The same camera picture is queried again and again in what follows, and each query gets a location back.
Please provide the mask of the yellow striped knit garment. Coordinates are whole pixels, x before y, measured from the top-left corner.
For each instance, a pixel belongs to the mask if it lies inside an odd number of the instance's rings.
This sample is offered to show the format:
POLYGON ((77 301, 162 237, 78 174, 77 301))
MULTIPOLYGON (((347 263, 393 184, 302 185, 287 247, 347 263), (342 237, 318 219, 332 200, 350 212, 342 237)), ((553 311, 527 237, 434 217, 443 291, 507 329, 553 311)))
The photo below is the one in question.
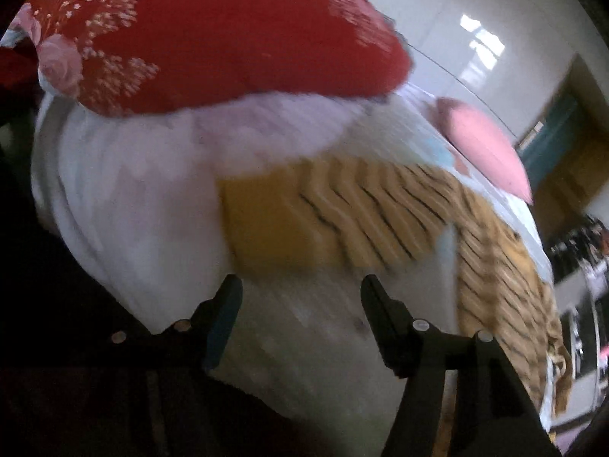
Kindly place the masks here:
POLYGON ((483 195, 451 172, 359 157, 304 159, 220 185, 236 267, 282 272, 402 271, 456 232, 457 323, 499 338, 532 401, 568 406, 573 363, 547 260, 483 195))

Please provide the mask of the white open shelf unit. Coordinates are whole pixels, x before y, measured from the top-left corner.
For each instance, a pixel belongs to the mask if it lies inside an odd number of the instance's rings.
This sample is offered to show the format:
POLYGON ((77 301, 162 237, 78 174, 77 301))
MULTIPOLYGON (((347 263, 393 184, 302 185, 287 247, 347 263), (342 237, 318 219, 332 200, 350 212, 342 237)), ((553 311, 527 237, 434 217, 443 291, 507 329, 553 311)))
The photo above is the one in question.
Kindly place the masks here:
POLYGON ((589 421, 608 394, 608 227, 586 215, 547 249, 564 344, 573 361, 567 409, 552 420, 566 432, 589 421))

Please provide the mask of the white glossy wardrobe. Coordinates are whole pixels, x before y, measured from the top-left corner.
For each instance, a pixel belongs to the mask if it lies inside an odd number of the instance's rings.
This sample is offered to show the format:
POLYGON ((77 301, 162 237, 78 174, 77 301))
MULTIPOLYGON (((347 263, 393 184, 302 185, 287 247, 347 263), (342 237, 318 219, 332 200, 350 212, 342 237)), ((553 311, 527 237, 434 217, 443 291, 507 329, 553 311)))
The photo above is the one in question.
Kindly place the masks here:
POLYGON ((608 115, 608 48, 577 0, 370 0, 415 60, 410 81, 478 107, 511 141, 535 125, 568 75, 608 115))

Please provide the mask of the red floral pillow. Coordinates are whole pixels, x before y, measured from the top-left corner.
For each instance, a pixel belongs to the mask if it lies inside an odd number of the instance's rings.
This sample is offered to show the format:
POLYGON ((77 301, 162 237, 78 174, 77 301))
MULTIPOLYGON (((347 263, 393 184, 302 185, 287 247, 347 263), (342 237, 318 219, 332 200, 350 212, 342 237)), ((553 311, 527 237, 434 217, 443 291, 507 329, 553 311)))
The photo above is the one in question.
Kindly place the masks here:
POLYGON ((412 66, 367 0, 26 0, 3 40, 22 38, 52 91, 115 118, 268 92, 377 97, 412 66))

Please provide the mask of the brown wooden door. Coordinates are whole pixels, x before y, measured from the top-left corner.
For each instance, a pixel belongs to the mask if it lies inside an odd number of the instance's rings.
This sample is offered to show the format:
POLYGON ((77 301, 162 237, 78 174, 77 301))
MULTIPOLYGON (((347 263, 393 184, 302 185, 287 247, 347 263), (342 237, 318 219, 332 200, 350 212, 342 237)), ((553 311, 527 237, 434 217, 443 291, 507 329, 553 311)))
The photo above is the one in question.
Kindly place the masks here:
POLYGON ((582 224, 608 221, 608 97, 577 56, 538 121, 516 144, 532 188, 543 243, 582 224))

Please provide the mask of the white quilted heart bedspread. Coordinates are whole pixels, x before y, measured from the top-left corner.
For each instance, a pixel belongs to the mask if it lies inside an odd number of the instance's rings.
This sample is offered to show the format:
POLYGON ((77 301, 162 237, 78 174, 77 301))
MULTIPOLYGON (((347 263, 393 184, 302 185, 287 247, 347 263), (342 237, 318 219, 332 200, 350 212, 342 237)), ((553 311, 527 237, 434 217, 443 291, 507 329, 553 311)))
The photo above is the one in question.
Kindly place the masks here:
POLYGON ((537 423, 557 406, 569 364, 532 189, 467 103, 271 93, 106 118, 45 93, 32 192, 41 222, 150 332, 238 275, 217 375, 320 454, 379 454, 399 406, 360 302, 366 275, 444 332, 489 332, 537 423))

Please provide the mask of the pink pillow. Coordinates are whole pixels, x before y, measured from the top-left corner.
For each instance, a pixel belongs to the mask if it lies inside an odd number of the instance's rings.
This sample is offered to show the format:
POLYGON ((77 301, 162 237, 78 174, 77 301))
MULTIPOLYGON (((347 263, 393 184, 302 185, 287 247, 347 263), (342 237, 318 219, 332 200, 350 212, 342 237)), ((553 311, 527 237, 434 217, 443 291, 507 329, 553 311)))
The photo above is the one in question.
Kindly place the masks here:
POLYGON ((437 125, 457 151, 496 187, 532 205, 532 188, 508 137, 479 109, 460 100, 440 97, 437 125))

